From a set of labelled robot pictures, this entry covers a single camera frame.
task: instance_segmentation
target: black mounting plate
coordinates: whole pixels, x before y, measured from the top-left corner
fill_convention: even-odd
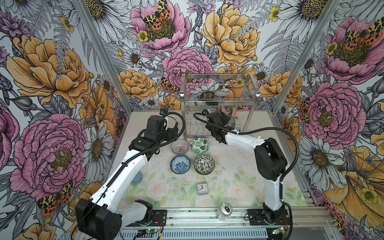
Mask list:
[[[290,224],[290,218],[288,215],[288,211],[286,209],[283,209],[283,213],[278,217],[275,221],[275,223],[267,223],[264,220],[264,214],[263,209],[247,209],[247,215],[249,217],[249,224],[251,226],[256,225],[271,225],[271,227],[275,227],[274,225],[289,225]]]
[[[155,217],[161,221],[163,226],[167,223],[167,210],[153,210],[152,217]],[[151,220],[149,224],[142,224],[139,222],[134,222],[129,224],[127,227],[158,227],[159,223],[155,220]]]

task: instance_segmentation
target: bowl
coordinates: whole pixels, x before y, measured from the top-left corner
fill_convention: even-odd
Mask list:
[[[191,161],[184,155],[176,156],[170,162],[170,168],[176,174],[186,173],[190,167]]]
[[[204,154],[209,149],[209,143],[202,137],[198,137],[192,140],[190,144],[192,152],[196,154]]]
[[[176,155],[183,155],[188,152],[188,142],[183,139],[177,139],[172,143],[170,149]]]
[[[195,158],[194,166],[196,172],[202,175],[207,175],[214,170],[215,161],[208,155],[200,155]]]

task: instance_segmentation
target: square alarm clock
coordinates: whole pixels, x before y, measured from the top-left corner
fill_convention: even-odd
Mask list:
[[[204,195],[208,193],[208,184],[207,182],[199,182],[197,183],[197,194]]]

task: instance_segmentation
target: blue round object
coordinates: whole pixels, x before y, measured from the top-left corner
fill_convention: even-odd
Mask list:
[[[190,167],[191,161],[184,155],[178,155],[170,162],[170,168],[176,174],[186,173]]]

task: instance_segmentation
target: green leaf patterned bowl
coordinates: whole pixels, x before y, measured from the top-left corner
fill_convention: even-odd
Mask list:
[[[196,154],[204,154],[209,149],[209,143],[202,137],[198,137],[192,140],[190,144],[192,152]]]

